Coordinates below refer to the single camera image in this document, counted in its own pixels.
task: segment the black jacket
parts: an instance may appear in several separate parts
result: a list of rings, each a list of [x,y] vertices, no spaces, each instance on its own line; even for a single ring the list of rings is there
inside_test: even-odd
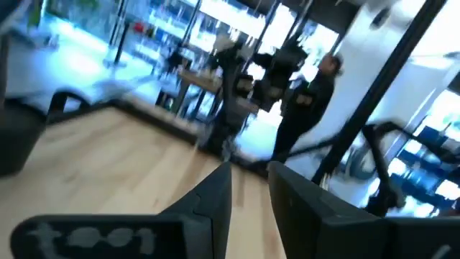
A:
[[[290,119],[293,123],[304,127],[314,127],[320,122],[334,94],[334,79],[319,73],[308,84],[302,83],[294,90],[289,100],[284,119]],[[312,96],[310,106],[301,106],[296,102],[299,95]]]

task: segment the red object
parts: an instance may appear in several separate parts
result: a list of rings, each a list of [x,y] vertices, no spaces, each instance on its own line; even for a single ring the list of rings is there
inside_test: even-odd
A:
[[[134,25],[134,28],[133,30],[135,32],[138,32],[138,33],[143,33],[144,32],[144,25],[140,22],[136,22],[136,24]]]

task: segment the dark uniform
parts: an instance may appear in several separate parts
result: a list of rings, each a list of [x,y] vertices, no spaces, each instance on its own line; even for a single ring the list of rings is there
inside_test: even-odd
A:
[[[284,163],[287,159],[276,156],[289,152],[298,138],[315,127],[324,115],[334,93],[334,78],[318,72],[310,84],[303,83],[294,90],[278,127],[272,158]],[[298,97],[312,96],[310,106],[297,102]]]

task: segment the man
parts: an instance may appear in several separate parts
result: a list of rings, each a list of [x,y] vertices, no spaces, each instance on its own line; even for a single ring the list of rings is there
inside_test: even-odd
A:
[[[272,160],[285,163],[298,138],[320,122],[332,98],[335,79],[341,73],[339,56],[326,54],[318,66],[318,74],[310,84],[303,82],[294,90],[278,127]]]

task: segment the white wall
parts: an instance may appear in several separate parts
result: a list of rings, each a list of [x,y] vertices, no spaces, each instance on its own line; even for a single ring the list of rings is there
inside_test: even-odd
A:
[[[339,53],[344,58],[344,74],[336,81],[331,103],[321,122],[303,135],[294,149],[318,142],[341,129],[401,39],[404,32],[395,29],[391,24],[371,30],[369,25],[374,16],[375,14],[370,14],[366,8],[362,8],[358,13],[339,48]],[[448,70],[449,66],[427,68],[424,65],[407,63],[374,111],[372,119],[392,118],[407,124],[422,103],[429,103],[429,97],[439,95],[439,89],[447,87],[443,80]],[[395,136],[386,139],[385,148],[391,146],[394,140]],[[308,156],[303,156],[289,160],[287,166],[306,178],[311,178],[318,163],[312,162]],[[330,189],[345,201],[360,206],[363,199],[366,199],[372,182],[373,180],[345,181],[337,176],[333,178]]]

